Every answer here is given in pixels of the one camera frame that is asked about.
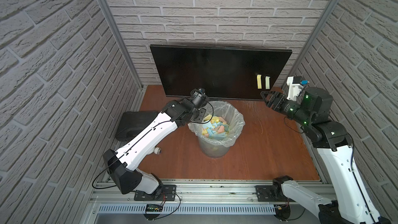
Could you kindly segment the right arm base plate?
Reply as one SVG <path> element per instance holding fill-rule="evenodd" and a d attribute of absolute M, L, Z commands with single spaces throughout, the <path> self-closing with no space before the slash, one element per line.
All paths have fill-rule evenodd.
<path fill-rule="evenodd" d="M 258 202 L 288 202 L 280 186 L 257 185 L 255 186 Z"/>

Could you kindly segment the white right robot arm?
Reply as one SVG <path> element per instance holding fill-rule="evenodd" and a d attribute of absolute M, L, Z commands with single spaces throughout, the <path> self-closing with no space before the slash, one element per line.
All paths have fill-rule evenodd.
<path fill-rule="evenodd" d="M 330 200 L 300 186 L 290 176 L 273 179 L 270 194 L 304 207 L 322 224 L 389 224 L 369 197 L 354 160 L 354 141 L 346 128 L 329 118 L 333 97 L 321 88 L 308 88 L 301 103 L 275 91 L 263 91 L 267 107 L 301 125 L 321 156 L 337 199 Z"/>

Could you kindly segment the green sticky note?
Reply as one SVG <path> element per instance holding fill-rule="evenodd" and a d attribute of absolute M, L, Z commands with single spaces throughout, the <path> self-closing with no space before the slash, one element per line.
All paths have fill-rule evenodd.
<path fill-rule="evenodd" d="M 269 90 L 270 88 L 271 88 L 270 77 L 269 76 L 265 76 L 265 89 Z"/>

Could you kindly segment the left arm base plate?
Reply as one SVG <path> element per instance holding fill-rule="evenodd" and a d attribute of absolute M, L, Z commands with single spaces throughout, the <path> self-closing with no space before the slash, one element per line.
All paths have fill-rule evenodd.
<path fill-rule="evenodd" d="M 136 191 L 134 201 L 175 201 L 176 185 L 160 185 L 152 194 Z"/>

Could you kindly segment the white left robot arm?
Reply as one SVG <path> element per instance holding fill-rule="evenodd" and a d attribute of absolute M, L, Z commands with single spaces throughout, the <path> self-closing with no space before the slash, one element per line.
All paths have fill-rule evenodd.
<path fill-rule="evenodd" d="M 140 170 L 140 163 L 177 128 L 186 123 L 202 121 L 206 112 L 204 106 L 208 102 L 204 96 L 170 101 L 138 136 L 116 151 L 105 151 L 105 171 L 123 195 L 133 191 L 148 195 L 159 193 L 162 182 L 155 175 Z"/>

